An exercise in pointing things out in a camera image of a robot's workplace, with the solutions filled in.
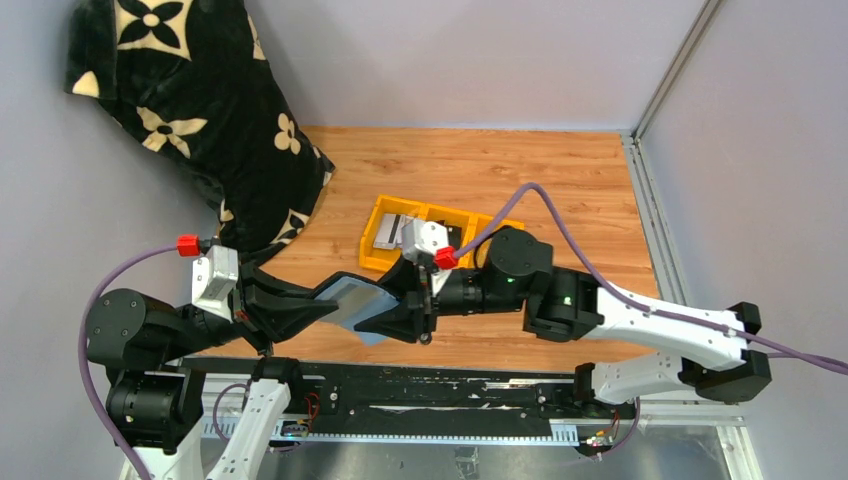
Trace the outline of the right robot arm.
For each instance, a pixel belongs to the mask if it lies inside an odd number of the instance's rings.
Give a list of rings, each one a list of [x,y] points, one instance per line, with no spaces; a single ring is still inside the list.
[[[504,226],[487,239],[472,268],[400,259],[377,282],[391,308],[354,322],[357,332],[426,343],[447,316],[522,315],[524,331],[556,343],[612,339],[649,348],[617,363],[575,369],[578,401],[618,405],[644,395],[691,390],[723,403],[754,399],[772,380],[769,358],[749,346],[761,326],[757,306],[699,311],[644,297],[553,262],[551,245]]]

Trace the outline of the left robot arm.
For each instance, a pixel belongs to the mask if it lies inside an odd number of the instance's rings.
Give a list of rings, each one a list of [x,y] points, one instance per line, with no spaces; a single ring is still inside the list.
[[[194,284],[196,300],[175,307],[132,289],[101,287],[80,338],[83,369],[106,370],[110,388],[97,415],[139,479],[253,479],[272,432],[293,403],[310,401],[300,363],[273,353],[338,304],[252,267]],[[244,410],[213,467],[201,460],[206,375],[184,357],[236,339],[259,353]]]

